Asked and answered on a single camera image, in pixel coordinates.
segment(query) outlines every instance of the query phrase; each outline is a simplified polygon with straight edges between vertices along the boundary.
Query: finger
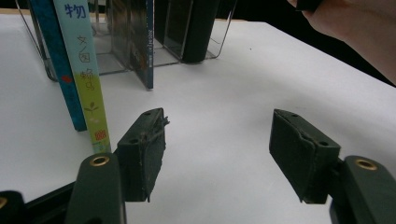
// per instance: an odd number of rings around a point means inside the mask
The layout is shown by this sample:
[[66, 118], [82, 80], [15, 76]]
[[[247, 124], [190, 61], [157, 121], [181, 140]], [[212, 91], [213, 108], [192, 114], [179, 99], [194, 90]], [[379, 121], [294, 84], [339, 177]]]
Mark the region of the finger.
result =
[[288, 2], [289, 2], [292, 6], [297, 7], [297, 0], [288, 0]]
[[312, 15], [314, 14], [314, 12], [312, 11], [302, 11], [303, 15], [307, 18], [310, 19], [312, 17]]

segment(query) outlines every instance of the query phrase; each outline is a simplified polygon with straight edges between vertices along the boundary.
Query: hand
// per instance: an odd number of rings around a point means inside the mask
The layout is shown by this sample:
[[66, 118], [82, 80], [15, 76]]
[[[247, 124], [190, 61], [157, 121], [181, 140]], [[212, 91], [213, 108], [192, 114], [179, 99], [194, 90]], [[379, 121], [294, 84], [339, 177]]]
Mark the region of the hand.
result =
[[303, 15], [314, 29], [346, 42], [396, 84], [395, 0], [323, 0]]

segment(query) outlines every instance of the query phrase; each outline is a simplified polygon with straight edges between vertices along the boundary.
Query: screw hole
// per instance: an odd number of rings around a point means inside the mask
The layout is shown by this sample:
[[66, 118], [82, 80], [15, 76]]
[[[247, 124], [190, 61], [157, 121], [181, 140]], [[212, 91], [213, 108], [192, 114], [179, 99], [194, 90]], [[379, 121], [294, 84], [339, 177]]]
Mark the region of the screw hole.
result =
[[363, 168], [363, 169], [366, 169], [366, 170], [374, 171], [374, 170], [378, 169], [374, 163], [372, 163], [370, 161], [362, 160], [362, 159], [356, 160], [356, 164], [360, 168]]
[[91, 166], [103, 166], [110, 161], [110, 158], [107, 156], [99, 156], [95, 157], [90, 161]]

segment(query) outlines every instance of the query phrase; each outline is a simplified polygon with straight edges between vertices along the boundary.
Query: book cover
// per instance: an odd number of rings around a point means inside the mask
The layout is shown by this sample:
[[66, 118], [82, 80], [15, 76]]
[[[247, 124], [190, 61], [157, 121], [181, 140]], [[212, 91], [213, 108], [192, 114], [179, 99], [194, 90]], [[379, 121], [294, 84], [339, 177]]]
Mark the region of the book cover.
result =
[[[169, 2], [166, 10], [163, 45], [179, 60], [183, 56], [192, 6], [191, 0], [173, 0]], [[165, 8], [160, 8], [157, 5], [155, 10], [165, 10]]]
[[130, 64], [148, 90], [153, 88], [154, 2], [131, 1]]
[[111, 9], [112, 52], [150, 90], [154, 73], [154, 2], [113, 0]]
[[183, 63], [205, 59], [220, 0], [194, 0], [183, 51]]
[[111, 152], [87, 1], [53, 0], [93, 152]]
[[163, 45], [165, 38], [165, 28], [167, 20], [167, 12], [169, 8], [168, 0], [155, 0], [154, 1], [154, 37]]
[[111, 30], [111, 51], [125, 68], [129, 65], [129, 0], [112, 0], [109, 26]]
[[52, 66], [64, 95], [74, 128], [79, 132], [86, 131], [87, 127], [78, 99], [76, 83], [72, 76], [64, 39], [52, 0], [31, 0], [30, 8], [37, 18], [38, 29], [41, 30], [47, 45]]

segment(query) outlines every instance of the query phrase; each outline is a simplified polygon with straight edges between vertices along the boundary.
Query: book spine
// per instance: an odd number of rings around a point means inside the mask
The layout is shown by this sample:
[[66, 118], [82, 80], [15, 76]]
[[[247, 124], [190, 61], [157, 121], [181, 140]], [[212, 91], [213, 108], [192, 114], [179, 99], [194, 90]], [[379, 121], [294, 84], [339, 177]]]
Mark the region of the book spine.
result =
[[154, 0], [146, 1], [147, 9], [147, 30], [148, 30], [148, 45], [147, 45], [147, 64], [148, 64], [148, 89], [154, 88]]
[[53, 0], [93, 152], [111, 152], [87, 1]]
[[86, 131], [87, 127], [78, 99], [76, 83], [72, 76], [64, 39], [52, 0], [31, 0], [30, 7], [37, 18], [41, 34], [44, 37], [74, 128], [79, 132]]

